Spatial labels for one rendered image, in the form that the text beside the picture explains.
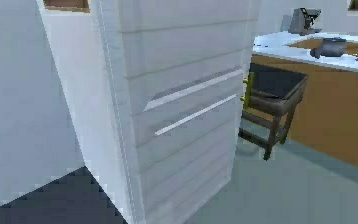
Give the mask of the white fridge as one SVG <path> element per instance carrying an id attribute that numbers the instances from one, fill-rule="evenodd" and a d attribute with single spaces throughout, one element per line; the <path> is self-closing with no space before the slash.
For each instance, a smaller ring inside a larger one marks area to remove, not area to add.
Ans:
<path id="1" fill-rule="evenodd" d="M 88 0 L 89 13 L 37 3 L 86 167 L 127 224 L 184 224 L 230 181 L 261 0 Z"/>

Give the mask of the dark wooden chair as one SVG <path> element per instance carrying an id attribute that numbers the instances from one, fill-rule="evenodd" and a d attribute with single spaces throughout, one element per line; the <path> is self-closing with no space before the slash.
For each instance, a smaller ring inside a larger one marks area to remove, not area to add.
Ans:
<path id="1" fill-rule="evenodd" d="M 246 85 L 241 118 L 267 128 L 270 133 L 263 139 L 243 128 L 238 136 L 263 148 L 263 159 L 271 157 L 275 144 L 284 144 L 297 105 L 303 100 L 308 76 L 271 66 L 251 63 Z"/>

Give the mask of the brown counter with white top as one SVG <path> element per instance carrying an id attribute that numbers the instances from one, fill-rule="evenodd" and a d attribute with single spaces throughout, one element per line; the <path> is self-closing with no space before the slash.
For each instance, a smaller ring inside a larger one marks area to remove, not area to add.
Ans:
<path id="1" fill-rule="evenodd" d="M 333 33 L 307 36 L 286 31 L 257 36 L 252 61 L 308 75 L 290 138 L 298 143 L 358 167 L 358 36 L 347 41 L 340 57 L 310 55 Z"/>

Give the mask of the grey coffee machine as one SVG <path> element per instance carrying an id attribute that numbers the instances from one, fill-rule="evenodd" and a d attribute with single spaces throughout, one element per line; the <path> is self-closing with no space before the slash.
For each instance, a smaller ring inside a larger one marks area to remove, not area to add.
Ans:
<path id="1" fill-rule="evenodd" d="M 314 21 L 320 16 L 320 9 L 296 8 L 293 12 L 288 32 L 305 36 L 319 33 L 320 28 L 313 28 Z"/>

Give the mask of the grey metal pot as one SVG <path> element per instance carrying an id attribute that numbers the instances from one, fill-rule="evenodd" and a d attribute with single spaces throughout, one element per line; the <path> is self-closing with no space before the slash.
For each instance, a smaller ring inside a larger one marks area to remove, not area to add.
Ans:
<path id="1" fill-rule="evenodd" d="M 310 55 L 316 59 L 321 56 L 341 57 L 345 53 L 346 40 L 339 37 L 324 38 L 322 43 L 310 51 Z"/>

